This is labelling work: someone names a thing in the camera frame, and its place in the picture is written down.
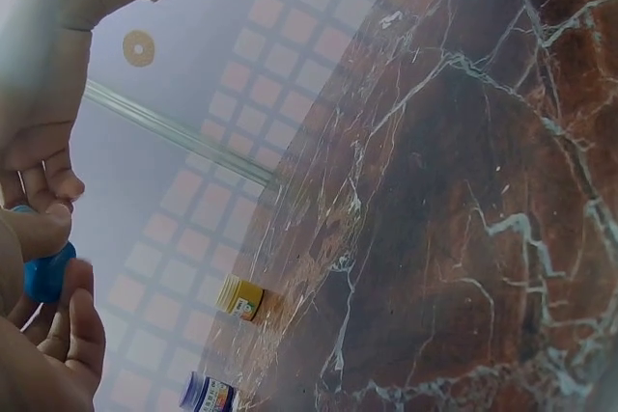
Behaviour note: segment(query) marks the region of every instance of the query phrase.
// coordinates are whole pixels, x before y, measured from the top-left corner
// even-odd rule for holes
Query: jar label
[[[220,381],[211,380],[209,388],[206,390],[204,403],[200,407],[200,412],[224,412],[225,402],[228,400],[230,387]]]
[[[236,304],[234,305],[234,309],[232,310],[232,316],[238,316],[243,320],[249,320],[253,312],[255,311],[255,306],[252,305],[246,299],[239,298],[236,300]]]

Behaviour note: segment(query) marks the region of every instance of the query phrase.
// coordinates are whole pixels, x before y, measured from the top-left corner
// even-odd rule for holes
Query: pink square tile
[[[271,28],[277,22],[282,10],[283,3],[278,0],[255,0],[249,12],[249,19],[265,28]]]
[[[153,295],[144,311],[144,320],[163,330],[174,330],[181,304],[160,293]]]
[[[313,100],[291,91],[283,102],[281,113],[297,123],[302,123],[311,109]]]
[[[242,92],[249,82],[251,69],[237,62],[229,62],[223,76],[221,76],[221,84],[225,87],[233,89],[237,92]]]
[[[255,202],[239,197],[225,227],[224,235],[237,243],[242,243],[251,222]]]
[[[163,197],[161,207],[173,214],[184,215],[201,184],[201,176],[186,169],[181,170]]]
[[[109,291],[107,302],[118,308],[134,313],[144,297],[146,288],[126,275],[119,275]]]
[[[292,9],[283,25],[283,35],[290,41],[306,43],[317,24],[318,20],[312,15]]]
[[[191,220],[205,229],[215,230],[230,201],[230,190],[210,184],[200,200]]]
[[[253,141],[243,135],[233,133],[230,136],[228,147],[237,153],[247,155],[253,149]]]
[[[129,410],[146,410],[146,400],[151,387],[149,379],[132,371],[122,370],[112,388],[111,398]]]
[[[238,101],[232,96],[228,96],[221,92],[215,92],[211,99],[209,112],[223,121],[229,121],[234,115]]]
[[[260,148],[255,158],[265,167],[275,169],[279,165],[279,161],[281,161],[281,154],[270,149]]]
[[[210,244],[211,240],[203,233],[186,229],[178,241],[176,249],[195,261],[202,261]]]
[[[203,346],[209,337],[214,319],[208,314],[191,311],[189,321],[184,327],[184,339]]]
[[[163,388],[156,400],[156,412],[172,412],[179,410],[180,395],[168,388]]]
[[[274,121],[268,130],[267,140],[278,149],[284,151],[290,145],[296,133],[297,131],[293,127]]]
[[[258,76],[258,79],[251,89],[251,98],[258,103],[261,103],[269,108],[272,108],[279,98],[281,93],[281,84],[268,79],[264,76]]]
[[[229,246],[219,245],[214,252],[212,266],[225,274],[229,274],[234,270],[234,264],[236,264],[236,259],[238,257],[239,250],[235,250]]]
[[[146,224],[144,235],[159,243],[169,243],[178,228],[178,222],[171,217],[156,212]]]
[[[225,135],[225,127],[221,124],[213,123],[211,120],[205,120],[202,124],[201,132],[217,142],[221,142]]]
[[[346,48],[350,45],[351,37],[346,33],[327,26],[322,31],[314,50],[331,62],[339,63]]]
[[[238,124],[239,127],[242,127],[253,135],[258,135],[262,131],[262,127],[264,127],[266,121],[267,115],[264,112],[245,106],[240,113]]]

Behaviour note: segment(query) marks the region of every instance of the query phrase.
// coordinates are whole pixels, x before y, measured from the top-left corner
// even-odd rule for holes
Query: finger
[[[65,365],[92,394],[103,372],[105,330],[91,293],[79,289],[70,300],[70,347]]]
[[[0,193],[2,194],[2,207],[7,209],[27,203],[21,178],[16,171],[0,170]]]
[[[75,202],[86,188],[71,167],[69,147],[45,160],[45,175],[50,190],[58,198]]]
[[[24,336],[34,346],[39,345],[48,337],[57,311],[58,304],[43,304],[41,310],[33,317],[28,326],[22,330]]]
[[[41,163],[22,171],[21,180],[28,198],[28,204],[36,211],[45,211],[56,199],[49,191],[45,170]]]
[[[41,320],[35,317],[28,330],[24,332],[28,339],[38,345],[39,351],[65,362],[70,347],[70,300],[79,289],[92,294],[94,286],[93,267],[83,260],[69,261],[60,301],[54,308],[53,314],[51,316],[49,314],[51,306],[43,305],[40,314],[47,310],[46,315],[42,316]]]
[[[3,209],[0,210],[0,221],[16,235],[24,262],[58,253],[69,239],[70,211],[59,203],[44,214]]]
[[[17,304],[13,307],[13,310],[9,313],[9,322],[21,330],[28,323],[28,320],[32,318],[39,306],[39,303],[23,293]]]

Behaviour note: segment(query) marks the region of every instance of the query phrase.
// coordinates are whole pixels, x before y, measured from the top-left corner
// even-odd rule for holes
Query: hand
[[[84,92],[91,31],[133,0],[15,0],[0,31],[0,187],[5,207],[45,211],[84,191],[70,132]]]
[[[65,245],[70,213],[0,210],[0,404],[8,412],[93,411],[105,335],[94,307],[92,266],[71,260],[61,300],[37,305],[22,295],[23,263]]]
[[[86,85],[90,43],[90,32],[19,14],[0,34],[5,207],[28,203],[45,211],[57,199],[70,205],[83,194],[84,184],[71,168],[69,139]]]

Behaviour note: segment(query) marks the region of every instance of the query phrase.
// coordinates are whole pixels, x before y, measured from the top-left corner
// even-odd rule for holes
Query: brown marble table
[[[261,199],[248,410],[617,410],[618,0],[379,0]]]

